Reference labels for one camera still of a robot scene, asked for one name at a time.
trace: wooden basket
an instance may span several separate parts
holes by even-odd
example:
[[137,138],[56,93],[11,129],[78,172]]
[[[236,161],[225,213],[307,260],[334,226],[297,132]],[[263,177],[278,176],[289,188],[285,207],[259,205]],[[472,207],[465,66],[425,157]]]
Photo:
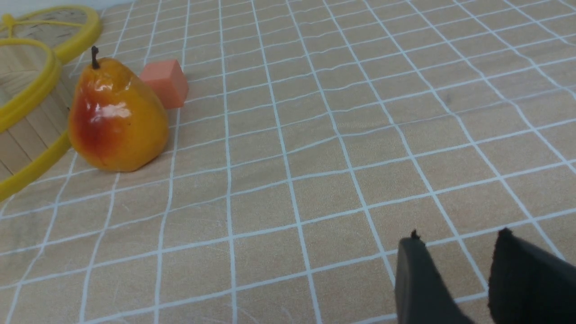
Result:
[[52,49],[0,39],[0,201],[42,176],[70,148],[74,84]]

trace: orange block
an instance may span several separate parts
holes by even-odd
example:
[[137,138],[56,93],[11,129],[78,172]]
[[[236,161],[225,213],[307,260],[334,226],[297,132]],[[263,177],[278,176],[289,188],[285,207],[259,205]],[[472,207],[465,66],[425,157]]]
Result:
[[156,93],[166,109],[184,106],[188,95],[188,80],[178,60],[148,63],[140,79],[147,83]]

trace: basket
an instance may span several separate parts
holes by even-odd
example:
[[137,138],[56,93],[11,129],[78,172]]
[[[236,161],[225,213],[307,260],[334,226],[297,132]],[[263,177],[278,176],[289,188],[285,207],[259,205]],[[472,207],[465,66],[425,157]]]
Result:
[[74,84],[46,44],[0,39],[0,201],[48,171],[70,148]]
[[0,38],[38,40],[54,50],[63,65],[80,56],[100,37],[98,13],[87,6],[56,6],[22,17],[2,16]]

